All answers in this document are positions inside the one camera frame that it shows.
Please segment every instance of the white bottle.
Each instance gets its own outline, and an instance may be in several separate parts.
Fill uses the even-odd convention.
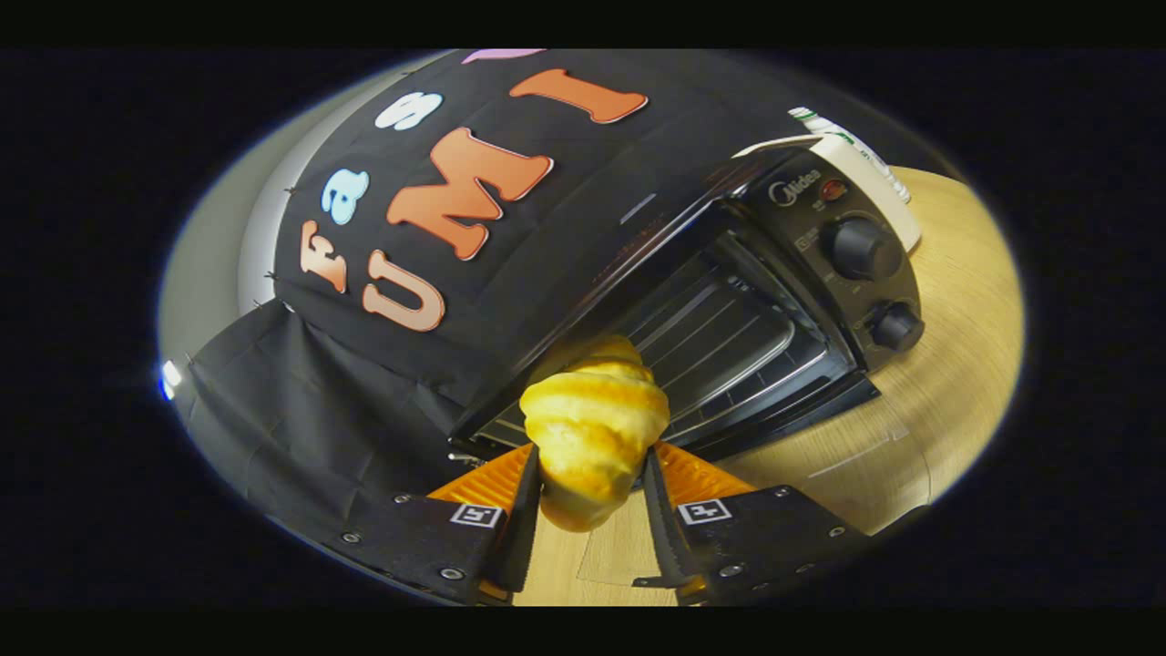
[[[894,188],[894,191],[900,198],[902,198],[904,203],[911,202],[911,191],[908,191],[902,182],[899,182],[899,178],[891,172],[891,167],[886,165],[886,162],[884,162],[870,146],[863,143],[861,139],[851,134],[847,128],[806,107],[794,107],[789,110],[789,115],[801,121],[801,124],[814,134],[837,134],[849,141],[851,146],[862,153],[866,161],[871,162],[871,164],[883,174],[883,177],[886,177],[886,181],[891,183],[891,186]]]

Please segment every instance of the orange gripper pad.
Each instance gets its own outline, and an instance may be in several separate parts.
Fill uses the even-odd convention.
[[[658,442],[654,449],[674,509],[683,503],[757,492],[753,486],[680,447]]]
[[[534,444],[528,444],[500,456],[429,493],[429,499],[497,506],[506,510],[506,516],[510,517],[514,514],[514,495],[518,494],[522,470],[526,468]]]

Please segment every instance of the letter m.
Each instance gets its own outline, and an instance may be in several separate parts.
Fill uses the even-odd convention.
[[[437,141],[429,158],[445,184],[406,186],[388,204],[392,224],[412,223],[454,246],[458,259],[470,260],[490,237],[485,225],[463,225],[451,217],[498,220],[503,210],[483,182],[507,202],[526,196],[550,172],[555,162],[547,156],[527,157],[479,141],[459,127]]]

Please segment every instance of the croissant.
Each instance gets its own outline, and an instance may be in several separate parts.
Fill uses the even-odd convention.
[[[621,337],[526,389],[526,435],[539,446],[542,514],[585,532],[627,501],[647,450],[668,428],[668,397]]]

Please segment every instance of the black knob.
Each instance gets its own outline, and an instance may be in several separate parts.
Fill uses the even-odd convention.
[[[876,345],[902,353],[923,337],[923,319],[915,316],[905,303],[895,303],[874,324],[871,337]]]
[[[851,280],[879,280],[902,266],[902,246],[873,220],[852,218],[835,233],[830,259],[838,273]]]

